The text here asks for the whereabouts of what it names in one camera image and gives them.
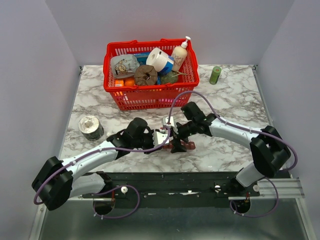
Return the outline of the red weekly pill organizer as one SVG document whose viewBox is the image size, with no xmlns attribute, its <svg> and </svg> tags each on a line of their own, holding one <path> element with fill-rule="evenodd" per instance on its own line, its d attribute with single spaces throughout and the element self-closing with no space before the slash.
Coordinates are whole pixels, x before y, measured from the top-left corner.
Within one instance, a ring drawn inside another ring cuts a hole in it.
<svg viewBox="0 0 320 240">
<path fill-rule="evenodd" d="M 187 151 L 192 151 L 196 149 L 196 145 L 193 141 L 189 142 L 173 142 L 172 140 L 169 141 L 169 144 L 165 144 L 162 146 L 162 149 L 164 150 L 170 150 L 170 152 L 173 153 L 184 153 Z"/>
</svg>

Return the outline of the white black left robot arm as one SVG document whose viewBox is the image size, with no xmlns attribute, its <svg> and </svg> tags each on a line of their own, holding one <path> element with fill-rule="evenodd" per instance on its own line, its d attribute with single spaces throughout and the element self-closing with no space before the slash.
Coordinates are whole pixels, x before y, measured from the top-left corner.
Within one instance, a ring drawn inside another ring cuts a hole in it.
<svg viewBox="0 0 320 240">
<path fill-rule="evenodd" d="M 65 160 L 56 156 L 48 158 L 31 184 L 35 191 L 33 202 L 55 210 L 71 197 L 76 180 L 84 174 L 130 152 L 154 152 L 167 142 L 167 134 L 150 129 L 144 119 L 136 117 L 127 128 L 109 136 L 92 150 Z"/>
</svg>

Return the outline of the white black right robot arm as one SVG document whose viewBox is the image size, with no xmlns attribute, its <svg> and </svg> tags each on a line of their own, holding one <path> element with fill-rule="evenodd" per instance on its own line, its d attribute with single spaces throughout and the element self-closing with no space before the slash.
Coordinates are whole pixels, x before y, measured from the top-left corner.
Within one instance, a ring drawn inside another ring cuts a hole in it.
<svg viewBox="0 0 320 240">
<path fill-rule="evenodd" d="M 268 125 L 265 128 L 249 128 L 228 122 L 210 113 L 205 115 L 195 102 L 189 102 L 181 108 L 188 120 L 185 124 L 175 122 L 172 117 L 165 117 L 163 124 L 172 129 L 172 153 L 184 152 L 189 137 L 203 134 L 237 143 L 251 151 L 253 162 L 242 168 L 227 185 L 236 196 L 247 192 L 248 187 L 262 178 L 272 178 L 291 157 L 278 131 Z"/>
</svg>

